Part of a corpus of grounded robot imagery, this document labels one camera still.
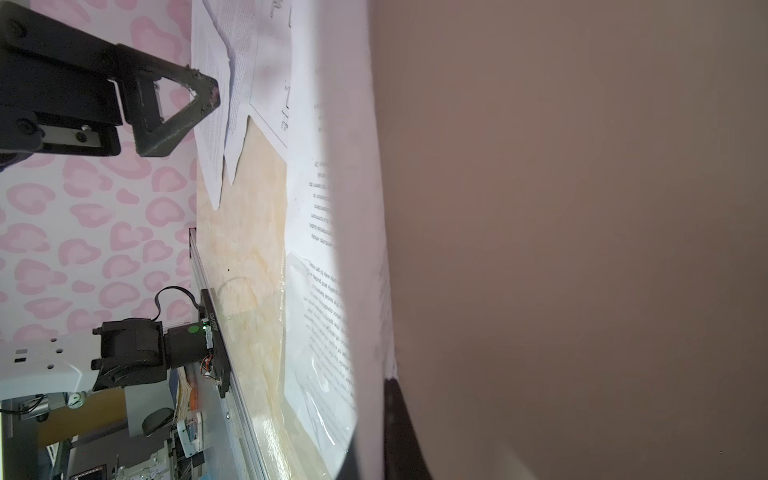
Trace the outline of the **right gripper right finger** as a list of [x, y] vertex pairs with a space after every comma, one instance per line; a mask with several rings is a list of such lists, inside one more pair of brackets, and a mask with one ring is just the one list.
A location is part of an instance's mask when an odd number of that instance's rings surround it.
[[383, 478], [431, 480], [432, 474], [423, 457], [402, 389], [396, 378], [383, 380], [382, 425]]

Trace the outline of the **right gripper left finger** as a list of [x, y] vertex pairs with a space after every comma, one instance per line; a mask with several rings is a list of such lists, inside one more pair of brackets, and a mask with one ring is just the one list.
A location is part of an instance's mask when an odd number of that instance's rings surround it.
[[169, 156], [204, 118], [204, 76], [11, 1], [1, 4], [1, 167], [34, 154]]

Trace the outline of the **large text sheet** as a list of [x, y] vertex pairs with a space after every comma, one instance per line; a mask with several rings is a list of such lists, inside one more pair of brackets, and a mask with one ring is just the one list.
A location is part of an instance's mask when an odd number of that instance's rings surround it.
[[292, 7], [284, 394], [329, 478], [381, 479], [388, 269], [369, 5]]

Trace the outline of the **beige paper folder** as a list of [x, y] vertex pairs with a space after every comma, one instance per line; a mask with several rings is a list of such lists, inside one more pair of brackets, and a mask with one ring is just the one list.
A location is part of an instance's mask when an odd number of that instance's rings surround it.
[[376, 1], [436, 479], [767, 475], [767, 5]]

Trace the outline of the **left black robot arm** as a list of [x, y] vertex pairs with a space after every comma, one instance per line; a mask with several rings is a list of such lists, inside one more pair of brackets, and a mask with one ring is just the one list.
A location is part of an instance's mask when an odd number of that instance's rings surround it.
[[3, 346], [1, 398], [159, 383], [211, 351], [202, 323], [166, 330], [150, 319], [109, 321], [90, 332]]

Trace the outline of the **text sheet behind left gripper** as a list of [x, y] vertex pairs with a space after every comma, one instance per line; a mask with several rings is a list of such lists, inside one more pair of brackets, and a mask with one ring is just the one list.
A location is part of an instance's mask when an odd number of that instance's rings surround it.
[[203, 101], [204, 114], [194, 128], [198, 165], [211, 206], [217, 210], [224, 174], [231, 68], [226, 44], [203, 1], [192, 2], [191, 60], [205, 81], [204, 92], [195, 96]]

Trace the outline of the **diagram sheet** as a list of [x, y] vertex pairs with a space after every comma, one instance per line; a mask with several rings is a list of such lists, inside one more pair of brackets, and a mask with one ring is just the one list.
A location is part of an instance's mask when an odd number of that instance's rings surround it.
[[254, 123], [281, 158], [288, 152], [291, 93], [290, 1], [225, 1], [219, 26], [232, 66], [224, 158], [235, 180], [248, 125]]

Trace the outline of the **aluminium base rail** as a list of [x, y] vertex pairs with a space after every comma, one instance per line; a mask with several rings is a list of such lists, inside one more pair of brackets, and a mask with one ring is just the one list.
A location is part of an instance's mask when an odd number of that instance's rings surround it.
[[199, 406], [203, 416], [205, 459], [212, 479], [267, 479], [263, 456], [253, 430], [244, 395], [227, 355], [197, 242], [197, 229], [189, 229], [192, 291], [198, 295], [199, 315], [206, 332], [209, 359], [195, 370]]

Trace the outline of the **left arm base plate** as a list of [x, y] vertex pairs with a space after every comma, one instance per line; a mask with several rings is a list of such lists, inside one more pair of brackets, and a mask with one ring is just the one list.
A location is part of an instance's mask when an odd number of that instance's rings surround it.
[[200, 291], [198, 313], [208, 349], [201, 361], [201, 371], [205, 378], [216, 383], [219, 397], [224, 399], [231, 386], [232, 367], [209, 289]]

